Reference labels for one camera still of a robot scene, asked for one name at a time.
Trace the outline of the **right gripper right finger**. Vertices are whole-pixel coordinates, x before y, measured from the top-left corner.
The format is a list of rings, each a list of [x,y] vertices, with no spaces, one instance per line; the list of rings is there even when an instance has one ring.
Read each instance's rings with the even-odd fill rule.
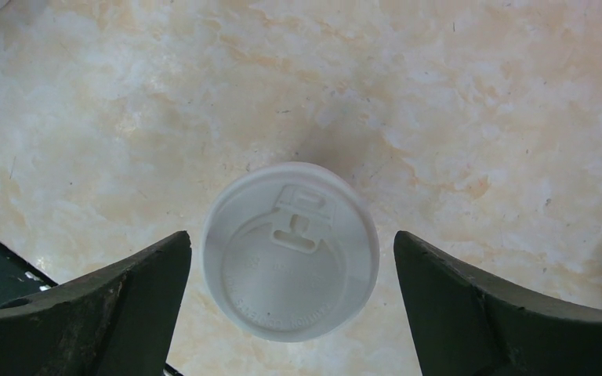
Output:
[[[521,287],[406,231],[393,253],[424,375],[602,375],[602,309]]]

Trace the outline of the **white plastic cup lid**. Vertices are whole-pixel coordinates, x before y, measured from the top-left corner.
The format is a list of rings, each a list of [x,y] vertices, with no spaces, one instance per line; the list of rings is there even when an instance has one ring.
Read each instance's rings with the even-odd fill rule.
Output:
[[[213,201],[201,241],[209,294],[239,328],[304,342],[353,319],[379,271],[365,202],[327,168],[287,162],[243,175]]]

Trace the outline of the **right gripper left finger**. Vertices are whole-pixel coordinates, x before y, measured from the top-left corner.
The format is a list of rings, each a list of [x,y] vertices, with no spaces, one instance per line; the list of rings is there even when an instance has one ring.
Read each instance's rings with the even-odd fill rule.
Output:
[[[0,304],[0,375],[162,375],[191,265],[190,236]]]

